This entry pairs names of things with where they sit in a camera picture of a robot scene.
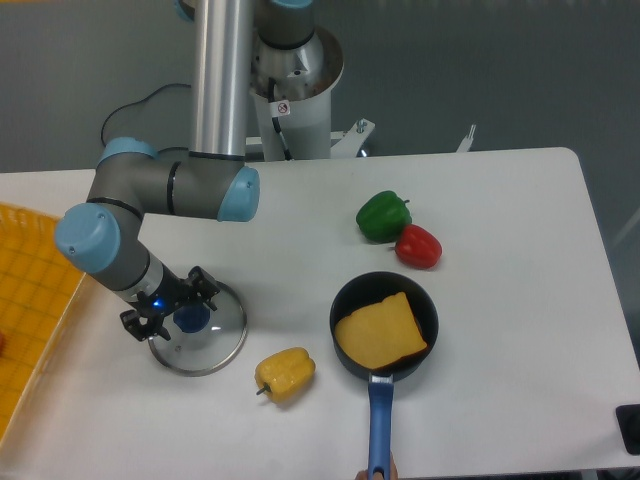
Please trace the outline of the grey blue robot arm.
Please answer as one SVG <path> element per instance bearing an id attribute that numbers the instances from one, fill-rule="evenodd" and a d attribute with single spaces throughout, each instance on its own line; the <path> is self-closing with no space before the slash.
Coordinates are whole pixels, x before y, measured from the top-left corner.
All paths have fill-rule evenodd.
<path id="1" fill-rule="evenodd" d="M 146 214 L 247 222 L 257 211 L 258 172 L 245 163 L 253 35 L 279 50 L 314 33 L 308 1 L 200 1 L 195 7 L 192 139 L 182 160 L 133 138 L 109 141 L 84 203 L 55 229 L 57 249 L 128 305 L 124 329 L 144 341 L 168 332 L 182 307 L 212 306 L 219 288 L 194 268 L 174 275 L 139 239 Z"/>

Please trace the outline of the person's hand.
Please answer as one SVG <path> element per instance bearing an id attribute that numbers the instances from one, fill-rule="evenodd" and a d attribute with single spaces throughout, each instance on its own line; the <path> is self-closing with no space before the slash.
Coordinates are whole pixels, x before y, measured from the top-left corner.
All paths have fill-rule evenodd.
<path id="1" fill-rule="evenodd" d="M 368 480 L 369 472 L 367 468 L 359 470 L 355 477 L 355 480 Z M 398 480 L 399 474 L 398 469 L 395 463 L 394 455 L 390 454 L 390 469 L 387 474 L 383 474 L 382 472 L 375 472 L 372 476 L 373 480 Z"/>

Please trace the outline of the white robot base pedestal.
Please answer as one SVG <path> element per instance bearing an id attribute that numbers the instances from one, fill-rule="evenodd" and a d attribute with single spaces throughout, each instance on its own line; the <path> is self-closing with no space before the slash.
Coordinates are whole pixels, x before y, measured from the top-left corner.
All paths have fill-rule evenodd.
<path id="1" fill-rule="evenodd" d="M 332 127 L 332 92 L 343 71 L 342 48 L 321 27 L 294 49 L 254 36 L 250 93 L 263 160 L 349 159 L 363 152 L 373 121 L 360 118 L 343 131 Z"/>

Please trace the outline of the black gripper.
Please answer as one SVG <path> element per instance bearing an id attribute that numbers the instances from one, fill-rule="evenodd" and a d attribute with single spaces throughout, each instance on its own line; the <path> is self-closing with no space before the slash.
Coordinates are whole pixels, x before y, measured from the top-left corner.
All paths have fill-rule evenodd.
<path id="1" fill-rule="evenodd" d="M 179 278 L 162 262 L 151 262 L 145 275 L 134 287 L 132 307 L 120 314 L 123 328 L 137 341 L 153 337 L 169 341 L 171 335 L 164 318 L 186 301 L 203 304 L 216 311 L 214 297 L 220 293 L 216 280 L 200 266 L 194 266 L 186 279 Z"/>

